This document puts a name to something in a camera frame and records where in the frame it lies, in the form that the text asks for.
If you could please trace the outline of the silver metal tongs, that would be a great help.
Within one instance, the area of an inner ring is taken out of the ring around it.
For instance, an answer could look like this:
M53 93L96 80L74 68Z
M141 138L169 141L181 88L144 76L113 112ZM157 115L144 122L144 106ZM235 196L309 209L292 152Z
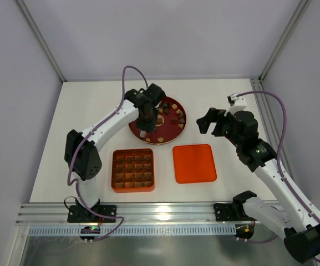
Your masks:
M149 129L146 126L142 126L139 130L140 130L139 137L142 139L149 133Z

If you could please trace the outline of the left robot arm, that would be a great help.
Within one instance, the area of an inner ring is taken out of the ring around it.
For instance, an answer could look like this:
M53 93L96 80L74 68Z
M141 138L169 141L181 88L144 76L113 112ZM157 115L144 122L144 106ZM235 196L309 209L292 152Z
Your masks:
M165 96L162 88L155 84L144 90L125 91L119 105L107 116L83 131L68 132L64 155L69 168L67 184L75 184L82 207L90 210L99 203L96 175L102 168L101 149L133 121L140 137L154 132L158 108Z

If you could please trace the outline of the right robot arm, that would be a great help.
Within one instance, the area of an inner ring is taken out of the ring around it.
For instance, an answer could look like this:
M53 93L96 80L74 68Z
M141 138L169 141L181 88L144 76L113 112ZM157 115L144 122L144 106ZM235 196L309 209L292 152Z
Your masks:
M236 148L239 160L246 165L276 197L283 211L267 206L255 193L245 191L233 198L239 213L258 220L279 236L289 254L305 263L320 254L320 210L303 195L270 144L259 137L258 122L253 113L210 108L196 121L201 134L211 123L215 137L225 137Z

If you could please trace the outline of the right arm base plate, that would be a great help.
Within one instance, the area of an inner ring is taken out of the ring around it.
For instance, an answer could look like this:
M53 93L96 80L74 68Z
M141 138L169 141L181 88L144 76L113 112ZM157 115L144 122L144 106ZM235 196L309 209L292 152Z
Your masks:
M245 215L242 204L239 203L215 203L215 219L217 222L249 221Z

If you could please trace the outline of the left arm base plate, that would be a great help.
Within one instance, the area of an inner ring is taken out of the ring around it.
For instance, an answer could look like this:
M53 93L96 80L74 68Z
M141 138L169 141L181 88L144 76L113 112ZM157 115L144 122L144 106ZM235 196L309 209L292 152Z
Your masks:
M115 223L116 205L96 204L91 210L99 215L107 216L102 218L89 212L82 205L72 205L69 207L68 223Z

